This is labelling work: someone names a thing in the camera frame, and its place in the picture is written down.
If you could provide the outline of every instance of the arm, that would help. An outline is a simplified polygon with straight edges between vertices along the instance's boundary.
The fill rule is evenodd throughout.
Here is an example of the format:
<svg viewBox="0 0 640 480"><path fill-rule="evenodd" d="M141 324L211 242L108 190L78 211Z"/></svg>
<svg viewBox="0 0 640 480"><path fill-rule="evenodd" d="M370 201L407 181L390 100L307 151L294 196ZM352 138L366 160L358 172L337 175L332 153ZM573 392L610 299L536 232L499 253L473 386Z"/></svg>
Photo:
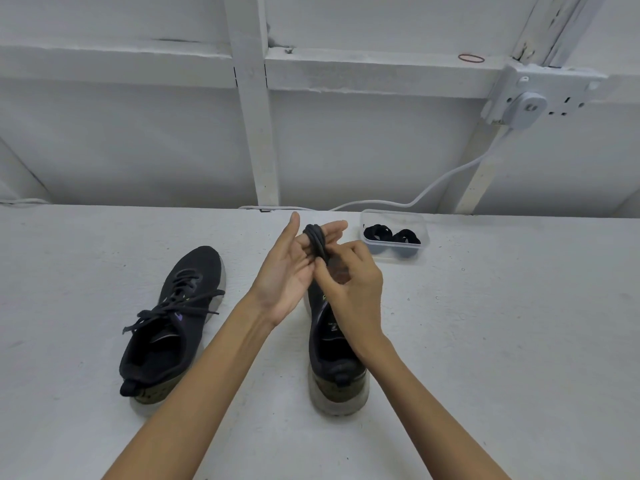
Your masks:
<svg viewBox="0 0 640 480"><path fill-rule="evenodd" d="M322 260L315 277L332 306L349 345L371 371L435 480L508 480L476 443L412 374L381 328L382 273L360 241L328 246L349 268L351 281L333 281Z"/></svg>
<svg viewBox="0 0 640 480"><path fill-rule="evenodd" d="M315 265L308 237L296 237L299 227L293 213L251 290L103 480L193 478L267 336L311 283ZM346 227L345 221L324 225L327 242L340 239Z"/></svg>

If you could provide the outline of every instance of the power outlet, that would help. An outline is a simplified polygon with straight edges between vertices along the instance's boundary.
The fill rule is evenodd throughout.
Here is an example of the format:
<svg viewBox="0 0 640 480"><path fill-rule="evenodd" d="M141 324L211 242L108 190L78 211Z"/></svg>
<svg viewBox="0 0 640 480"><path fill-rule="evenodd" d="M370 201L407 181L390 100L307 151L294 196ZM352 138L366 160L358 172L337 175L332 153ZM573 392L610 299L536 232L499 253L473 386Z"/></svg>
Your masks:
<svg viewBox="0 0 640 480"><path fill-rule="evenodd" d="M603 98L613 88L608 76L591 69L564 69L524 65L511 61L505 65L481 113L493 125L505 124L505 112L524 93L537 93L547 100L544 114L570 116L589 101Z"/></svg>

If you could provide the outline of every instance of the white tabletop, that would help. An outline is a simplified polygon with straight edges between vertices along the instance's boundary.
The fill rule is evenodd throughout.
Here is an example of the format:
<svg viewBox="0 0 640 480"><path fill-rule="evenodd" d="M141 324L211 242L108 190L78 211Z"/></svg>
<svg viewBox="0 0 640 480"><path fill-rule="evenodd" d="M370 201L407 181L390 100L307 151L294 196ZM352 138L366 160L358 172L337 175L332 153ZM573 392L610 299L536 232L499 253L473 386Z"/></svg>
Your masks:
<svg viewBox="0 0 640 480"><path fill-rule="evenodd" d="M203 244L227 295L211 340L288 212L0 207L0 478L99 478L143 422L118 394L124 326ZM302 225L358 214L302 212ZM383 327L416 376L513 478L640 477L640 219L425 216L419 266L382 264ZM309 318L268 338L198 479L425 478L372 381L320 416Z"/></svg>

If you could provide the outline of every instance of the hand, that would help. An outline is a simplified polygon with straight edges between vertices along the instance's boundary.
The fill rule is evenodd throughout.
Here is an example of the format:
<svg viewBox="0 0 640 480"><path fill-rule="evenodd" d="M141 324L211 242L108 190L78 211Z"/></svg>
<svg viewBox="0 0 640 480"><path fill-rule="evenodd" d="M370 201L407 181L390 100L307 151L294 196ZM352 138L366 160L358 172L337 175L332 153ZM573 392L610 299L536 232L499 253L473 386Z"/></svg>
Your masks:
<svg viewBox="0 0 640 480"><path fill-rule="evenodd" d="M347 226L347 221L323 225L325 242L336 243ZM282 322L297 306L313 279L316 265L311 242L306 234L296 237L299 228L300 215L293 212L247 293L273 326Z"/></svg>
<svg viewBox="0 0 640 480"><path fill-rule="evenodd" d="M320 258L316 259L314 277L331 304L340 330L364 362L364 356L375 350L380 339L385 338L380 324L382 272L362 241L332 244L327 246L327 250L340 256L349 269L351 280L347 284L338 284Z"/></svg>

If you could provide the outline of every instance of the clear plastic box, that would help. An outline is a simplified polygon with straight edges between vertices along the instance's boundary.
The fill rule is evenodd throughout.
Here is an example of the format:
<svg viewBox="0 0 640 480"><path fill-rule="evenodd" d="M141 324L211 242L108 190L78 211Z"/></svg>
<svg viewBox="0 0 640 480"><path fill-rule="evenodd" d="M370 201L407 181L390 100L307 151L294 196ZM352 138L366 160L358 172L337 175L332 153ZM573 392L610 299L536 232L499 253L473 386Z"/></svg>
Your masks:
<svg viewBox="0 0 640 480"><path fill-rule="evenodd" d="M375 224L389 227L393 234L402 231L402 229L412 230L420 240L420 244L372 241L364 237L365 229ZM416 262L429 243L429 234L427 233L427 223L422 214L365 209L360 213L360 240L367 245L375 260Z"/></svg>

